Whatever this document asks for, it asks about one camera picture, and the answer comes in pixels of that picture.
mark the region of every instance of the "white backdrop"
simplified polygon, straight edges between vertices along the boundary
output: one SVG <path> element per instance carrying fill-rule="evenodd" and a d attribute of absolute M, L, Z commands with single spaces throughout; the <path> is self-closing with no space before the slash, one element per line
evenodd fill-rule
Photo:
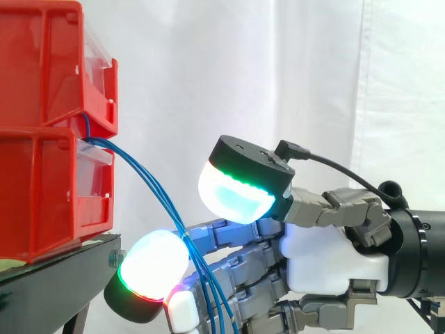
<path fill-rule="evenodd" d="M 197 180 L 221 134 L 267 148 L 295 141 L 374 184 L 398 180 L 412 207 L 443 205 L 440 0 L 81 2 L 120 66 L 114 141 L 161 181 L 186 224 L 215 218 Z M 294 167 L 294 184 L 311 191 L 348 185 L 323 166 Z M 115 231 L 128 250 L 172 222 L 130 167 L 118 159 L 116 168 Z M 404 301 L 380 299 L 366 311 L 356 333 L 427 333 Z M 127 322 L 100 294 L 85 333 L 168 327 L 163 314 Z"/>

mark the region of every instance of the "red plastic bin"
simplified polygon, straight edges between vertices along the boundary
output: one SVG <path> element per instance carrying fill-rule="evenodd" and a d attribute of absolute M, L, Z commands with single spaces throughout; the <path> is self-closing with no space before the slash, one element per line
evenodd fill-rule
<path fill-rule="evenodd" d="M 28 263 L 113 227 L 114 155 L 71 129 L 0 127 L 0 258 Z"/>
<path fill-rule="evenodd" d="M 56 126 L 110 138 L 118 131 L 116 60 L 76 1 L 0 0 L 0 125 Z"/>

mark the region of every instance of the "robot finger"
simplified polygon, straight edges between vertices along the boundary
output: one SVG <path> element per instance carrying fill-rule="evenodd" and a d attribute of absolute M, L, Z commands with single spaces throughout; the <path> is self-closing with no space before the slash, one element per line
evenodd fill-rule
<path fill-rule="evenodd" d="M 248 319 L 267 314 L 276 300 L 288 292 L 284 266 L 276 239 L 246 246 L 210 266 L 239 328 Z M 218 313 L 208 283 L 207 291 L 218 324 Z M 207 305 L 196 273 L 175 288 L 166 299 L 164 310 L 173 333 L 194 329 L 197 333 L 211 333 Z M 231 333 L 232 319 L 227 313 L 225 315 L 226 333 Z"/>
<path fill-rule="evenodd" d="M 192 226 L 187 233 L 201 255 L 216 252 L 225 247 L 246 246 L 284 234 L 284 224 L 271 218 L 263 218 L 251 224 L 238 224 L 225 219 Z"/>

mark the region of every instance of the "glowing fingertip sensor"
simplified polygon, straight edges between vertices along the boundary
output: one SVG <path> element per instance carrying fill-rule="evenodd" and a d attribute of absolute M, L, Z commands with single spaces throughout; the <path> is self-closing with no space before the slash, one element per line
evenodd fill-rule
<path fill-rule="evenodd" d="M 273 217 L 295 171 L 260 146 L 221 136 L 198 182 L 202 202 L 219 217 L 250 224 Z"/>
<path fill-rule="evenodd" d="M 261 218 L 275 202 L 267 191 L 235 180 L 206 163 L 198 183 L 202 202 L 217 216 L 240 224 Z"/>

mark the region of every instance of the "robotic hand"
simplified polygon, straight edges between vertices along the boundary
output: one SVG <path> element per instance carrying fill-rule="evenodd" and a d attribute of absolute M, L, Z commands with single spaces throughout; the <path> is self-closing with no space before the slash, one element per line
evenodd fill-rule
<path fill-rule="evenodd" d="M 229 161 L 235 168 L 243 166 L 244 173 L 252 171 L 255 168 L 250 162 L 262 158 L 252 154 L 255 150 L 285 169 L 289 168 L 289 157 L 310 154 L 283 141 L 275 152 L 267 152 L 222 136 L 211 164 L 224 168 Z M 239 155 L 231 157 L 231 152 Z M 221 163 L 219 154 L 225 162 Z M 237 161 L 246 157 L 251 161 Z M 445 213 L 408 210 L 395 182 L 385 182 L 377 191 L 364 180 L 357 181 L 371 191 L 345 188 L 320 196 L 287 188 L 282 201 L 264 215 L 268 218 L 249 224 L 220 219 L 188 230 L 202 255 L 242 246 L 210 266 L 234 314 L 230 319 L 225 313 L 226 333 L 233 333 L 231 321 L 240 332 L 249 334 L 299 333 L 305 326 L 353 329 L 355 306 L 377 304 L 377 292 L 409 299 L 436 333 L 445 330 L 438 298 L 445 296 L 445 284 L 441 282 L 445 274 L 441 264 L 445 260 L 441 240 Z M 200 193 L 206 202 L 201 187 Z M 384 210 L 376 193 L 393 209 Z M 219 207 L 209 201 L 206 204 L 221 216 L 233 216 L 233 212 L 221 210 L 221 206 L 229 205 L 223 201 Z M 306 295 L 299 301 L 279 301 L 289 291 Z M 422 310 L 410 298 L 420 300 Z M 218 324 L 216 305 L 213 299 L 211 302 L 211 316 Z M 164 302 L 164 310 L 172 333 L 211 334 L 210 316 L 196 273 L 175 287 Z"/>
<path fill-rule="evenodd" d="M 355 305 L 376 304 L 376 290 L 386 290 L 389 258 L 360 254 L 339 227 L 356 225 L 352 229 L 364 243 L 379 246 L 391 236 L 391 219 L 369 191 L 325 193 L 331 202 L 303 189 L 293 189 L 292 196 L 285 223 L 263 218 L 241 225 L 221 219 L 188 232 L 203 255 L 243 246 L 210 267 L 246 333 L 298 333 L 305 326 L 352 329 Z M 289 290 L 308 295 L 278 302 Z M 174 289 L 164 308 L 173 333 L 211 333 L 196 273 Z M 231 330 L 231 319 L 225 321 Z"/>
<path fill-rule="evenodd" d="M 295 171 L 289 159 L 328 165 L 365 189 L 320 196 L 292 188 Z M 124 318 L 148 322 L 163 306 L 172 333 L 214 334 L 220 325 L 226 333 L 236 329 L 249 334 L 299 333 L 306 326 L 352 329 L 355 306 L 376 304 L 379 293 L 408 299 L 435 333 L 445 332 L 445 212 L 409 210 L 397 183 L 384 182 L 376 189 L 343 166 L 286 141 L 267 151 L 221 136 L 199 190 L 206 206 L 223 219 L 187 231 L 177 225 L 177 236 L 164 231 L 173 238 L 168 259 L 156 256 L 161 239 L 138 241 L 144 247 L 131 249 L 104 292 L 110 307 Z M 202 272 L 194 273 L 171 290 L 179 281 L 174 274 L 161 278 L 144 269 L 142 276 L 143 258 L 171 270 L 185 252 L 181 263 L 187 264 L 187 248 L 179 237 L 189 252 L 193 241 L 195 265 L 197 253 L 242 249 L 206 268 L 207 281 Z M 174 244 L 177 251 L 171 250 Z M 128 260 L 139 251 L 135 248 L 142 249 L 139 256 Z M 149 293 L 122 288 L 122 272 L 128 272 L 122 268 L 131 265 L 132 283 Z M 152 276 L 156 281 L 148 283 Z M 162 299 L 154 296 L 166 296 L 159 287 L 171 282 L 160 279 L 173 282 Z M 214 297 L 215 287 L 225 309 Z M 305 295 L 299 301 L 279 301 L 290 291 Z"/>

